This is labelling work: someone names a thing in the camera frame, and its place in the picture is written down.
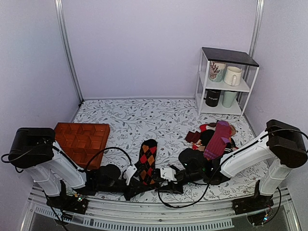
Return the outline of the black red orange argyle sock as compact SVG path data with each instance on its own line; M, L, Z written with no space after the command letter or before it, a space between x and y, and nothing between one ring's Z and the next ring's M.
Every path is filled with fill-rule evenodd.
M144 185L155 184L152 178L152 173L155 169L155 159L157 155L157 141L154 139L149 139L141 144L139 152L139 160L135 164L137 169L134 174L138 177L140 182Z

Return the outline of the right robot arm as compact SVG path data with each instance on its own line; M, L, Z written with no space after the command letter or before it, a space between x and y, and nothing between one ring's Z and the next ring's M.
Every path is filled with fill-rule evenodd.
M272 158L267 173L256 184L256 194L249 198L249 206L259 210L291 170L303 166L308 160L304 132L275 119L268 121L266 126L252 141L216 160L206 162L192 149L181 152L179 157L185 169L173 171L173 175L179 178L172 184L176 192L181 193L183 185L197 180L204 180L207 185L220 185L241 171Z

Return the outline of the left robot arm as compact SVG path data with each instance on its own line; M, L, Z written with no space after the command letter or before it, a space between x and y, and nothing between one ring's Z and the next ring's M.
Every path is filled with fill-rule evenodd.
M71 205L71 197L61 191L61 181L81 195L98 192L122 193L126 200L148 187L112 164L89 170L79 167L60 147L51 128L19 128L5 163L25 170L61 208Z

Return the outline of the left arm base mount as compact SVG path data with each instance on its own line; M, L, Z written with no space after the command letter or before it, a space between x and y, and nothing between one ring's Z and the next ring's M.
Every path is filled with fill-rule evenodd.
M65 183L60 180L60 184L60 194L53 197L47 196L47 205L60 209L62 212L68 211L84 215L86 213L89 201L85 198L85 196L80 194L66 194Z

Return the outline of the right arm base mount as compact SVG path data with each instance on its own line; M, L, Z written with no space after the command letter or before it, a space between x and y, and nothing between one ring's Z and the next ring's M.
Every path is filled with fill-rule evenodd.
M254 194L249 197L235 199L232 201L232 208L236 215L254 212L263 209L260 214L249 215L247 217L253 226L261 226L268 223L272 219L274 205L272 195L264 196L259 191L260 180L255 184Z

